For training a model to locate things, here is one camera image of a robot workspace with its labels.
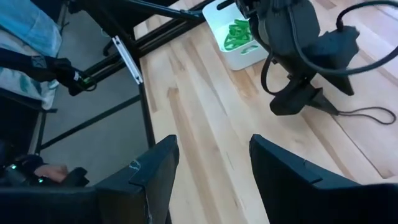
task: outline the green object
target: green object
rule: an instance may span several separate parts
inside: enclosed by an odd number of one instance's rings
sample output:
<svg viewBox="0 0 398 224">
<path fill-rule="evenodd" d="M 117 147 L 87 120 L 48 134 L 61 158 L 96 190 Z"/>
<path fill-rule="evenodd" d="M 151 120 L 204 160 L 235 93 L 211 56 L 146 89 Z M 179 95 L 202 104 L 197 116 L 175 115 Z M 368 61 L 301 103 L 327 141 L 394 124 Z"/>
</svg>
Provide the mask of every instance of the green object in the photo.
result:
<svg viewBox="0 0 398 224">
<path fill-rule="evenodd" d="M 229 32 L 224 41 L 225 50 L 234 50 L 253 40 L 248 21 L 235 19 L 234 24 L 229 25 L 228 28 Z"/>
<path fill-rule="evenodd" d="M 85 78 L 85 79 L 83 80 L 83 82 L 84 82 L 84 83 L 89 83 L 89 82 L 91 82 L 91 78 L 90 78 L 90 77 Z"/>
</svg>

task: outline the black metal frame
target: black metal frame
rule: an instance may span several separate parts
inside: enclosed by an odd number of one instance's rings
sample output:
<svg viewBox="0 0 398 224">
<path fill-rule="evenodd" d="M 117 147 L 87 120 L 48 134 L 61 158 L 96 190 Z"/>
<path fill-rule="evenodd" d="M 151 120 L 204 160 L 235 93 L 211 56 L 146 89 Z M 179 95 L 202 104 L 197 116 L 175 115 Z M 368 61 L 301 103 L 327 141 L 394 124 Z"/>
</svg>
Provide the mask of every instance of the black metal frame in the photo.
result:
<svg viewBox="0 0 398 224">
<path fill-rule="evenodd" d="M 201 10 L 212 1 L 213 0 L 203 1 L 202 3 L 191 8 L 189 11 L 178 11 L 175 9 L 170 9 L 168 7 L 137 0 L 124 1 L 123 4 L 125 4 L 126 7 L 131 7 L 132 10 L 139 9 L 140 11 L 148 12 L 149 14 L 160 14 L 162 16 L 174 18 L 171 21 L 166 22 L 164 25 L 144 35 L 138 40 L 134 40 L 134 34 L 130 36 L 125 30 L 123 30 L 122 27 L 119 26 L 117 21 L 115 21 L 114 17 L 108 12 L 108 10 L 105 9 L 102 5 L 98 4 L 96 0 L 78 0 L 78 3 L 80 3 L 83 10 L 85 10 L 110 37 L 118 36 L 120 38 L 120 40 L 124 43 L 136 65 L 141 71 L 141 68 L 139 66 L 139 59 L 141 57 L 204 22 L 205 19 L 201 14 Z M 121 59 L 119 53 L 115 53 L 85 70 L 85 74 L 91 75 L 91 78 L 94 79 L 96 83 L 98 83 L 116 73 L 120 69 L 124 68 L 125 66 L 126 65 Z M 89 88 L 92 85 L 93 83 L 90 82 L 87 84 L 86 88 Z M 74 128 L 62 133 L 61 135 L 49 140 L 44 144 L 42 143 L 42 140 L 47 114 L 42 113 L 42 119 L 39 128 L 39 137 L 37 140 L 35 153 L 39 154 L 41 150 L 48 148 L 49 146 L 61 141 L 62 139 L 65 139 L 70 135 L 84 128 L 87 128 L 90 125 L 138 101 L 141 102 L 148 146 L 152 147 L 153 145 L 155 145 L 155 137 L 152 128 L 152 122 L 150 119 L 144 83 L 138 84 L 138 87 L 139 95 L 134 96 L 133 98 L 121 103 L 120 105 L 117 105 L 95 116 L 94 118 L 91 118 L 79 124 L 78 126 L 75 126 Z"/>
</svg>

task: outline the robotic arm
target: robotic arm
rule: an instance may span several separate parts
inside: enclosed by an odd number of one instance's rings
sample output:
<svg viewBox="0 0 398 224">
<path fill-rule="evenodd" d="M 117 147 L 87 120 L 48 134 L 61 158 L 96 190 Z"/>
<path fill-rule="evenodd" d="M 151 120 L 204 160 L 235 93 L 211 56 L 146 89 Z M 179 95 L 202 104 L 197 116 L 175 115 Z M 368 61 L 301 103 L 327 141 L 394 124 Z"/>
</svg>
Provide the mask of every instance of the robotic arm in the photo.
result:
<svg viewBox="0 0 398 224">
<path fill-rule="evenodd" d="M 222 9 L 234 3 L 228 0 Z M 261 74 L 266 92 L 275 96 L 270 107 L 276 115 L 297 114 L 305 105 L 333 115 L 341 114 L 324 96 L 322 88 L 310 84 L 319 73 L 337 89 L 354 94 L 348 75 L 377 68 L 398 55 L 395 49 L 380 61 L 361 68 L 347 70 L 351 59 L 359 52 L 356 39 L 359 32 L 353 26 L 344 26 L 343 16 L 361 7 L 379 4 L 398 7 L 392 1 L 363 2 L 345 9 L 337 18 L 336 30 L 319 36 L 320 26 L 309 0 L 235 0 L 246 19 L 249 19 L 253 37 L 269 52 Z M 289 73 L 289 84 L 278 92 L 267 87 L 267 71 L 271 64 L 280 63 Z"/>
</svg>

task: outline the wooden table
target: wooden table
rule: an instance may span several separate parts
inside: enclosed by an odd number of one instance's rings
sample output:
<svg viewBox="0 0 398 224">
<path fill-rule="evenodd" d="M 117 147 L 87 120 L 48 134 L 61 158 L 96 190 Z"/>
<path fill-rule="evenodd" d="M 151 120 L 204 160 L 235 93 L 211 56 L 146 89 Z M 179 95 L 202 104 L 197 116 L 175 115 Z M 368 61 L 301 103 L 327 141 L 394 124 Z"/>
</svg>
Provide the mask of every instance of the wooden table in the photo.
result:
<svg viewBox="0 0 398 224">
<path fill-rule="evenodd" d="M 181 0 L 188 9 L 200 0 Z M 335 29 L 337 14 L 354 1 L 314 0 L 322 32 Z M 361 35 L 360 53 L 350 67 L 388 54 L 398 44 L 395 12 L 368 7 L 345 16 Z M 155 16 L 136 27 L 137 37 L 167 18 Z M 340 110 L 385 106 L 398 113 L 398 59 L 352 76 L 346 96 L 317 76 L 313 84 Z M 202 24 L 141 59 L 155 138 L 178 136 L 177 169 L 170 212 L 180 223 L 267 223 L 251 172 L 249 140 L 254 133 L 360 184 L 394 181 L 398 175 L 398 124 L 382 126 L 365 118 L 334 117 L 313 108 L 275 116 L 272 96 L 262 90 L 259 62 L 232 72 Z M 288 82 L 280 65 L 271 66 L 271 90 Z M 389 119 L 383 113 L 377 113 Z"/>
</svg>

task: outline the white plastic bin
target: white plastic bin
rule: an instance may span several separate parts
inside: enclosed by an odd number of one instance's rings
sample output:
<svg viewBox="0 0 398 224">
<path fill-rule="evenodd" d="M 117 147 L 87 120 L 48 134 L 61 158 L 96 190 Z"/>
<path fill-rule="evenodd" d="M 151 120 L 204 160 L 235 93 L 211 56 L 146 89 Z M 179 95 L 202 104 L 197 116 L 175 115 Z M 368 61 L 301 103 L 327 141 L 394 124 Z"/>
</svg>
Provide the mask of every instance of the white plastic bin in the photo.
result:
<svg viewBox="0 0 398 224">
<path fill-rule="evenodd" d="M 235 19 L 245 19 L 235 3 L 222 10 L 217 10 L 217 5 L 223 1 L 213 1 L 203 8 L 202 13 L 229 68 L 240 70 L 265 59 L 268 56 L 268 52 L 255 40 L 234 50 L 227 51 L 224 49 L 224 41 L 229 32 L 229 25 L 233 24 Z"/>
</svg>

